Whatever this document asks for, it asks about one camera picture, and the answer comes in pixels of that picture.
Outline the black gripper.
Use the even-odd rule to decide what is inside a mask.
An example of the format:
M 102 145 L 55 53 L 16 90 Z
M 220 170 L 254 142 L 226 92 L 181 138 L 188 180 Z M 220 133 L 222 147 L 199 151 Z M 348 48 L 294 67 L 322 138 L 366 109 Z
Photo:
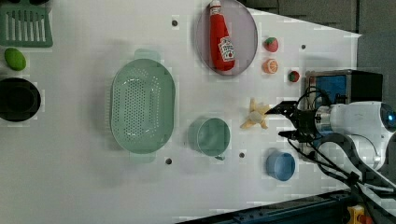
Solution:
M 269 109 L 266 115 L 282 115 L 292 119 L 296 128 L 293 131 L 282 131 L 278 135 L 299 143 L 309 143 L 319 140 L 323 136 L 320 125 L 324 123 L 324 117 L 318 110 L 300 110 L 297 101 L 282 101 Z

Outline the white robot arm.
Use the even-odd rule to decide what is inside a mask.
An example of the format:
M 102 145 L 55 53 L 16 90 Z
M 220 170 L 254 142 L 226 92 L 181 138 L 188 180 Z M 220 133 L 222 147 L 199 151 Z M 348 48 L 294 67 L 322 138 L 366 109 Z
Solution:
M 296 101 L 283 101 L 266 115 L 289 119 L 295 130 L 279 135 L 299 143 L 322 144 L 331 134 L 349 137 L 362 161 L 375 170 L 385 163 L 387 147 L 395 135 L 395 111 L 382 102 L 322 105 L 300 110 Z

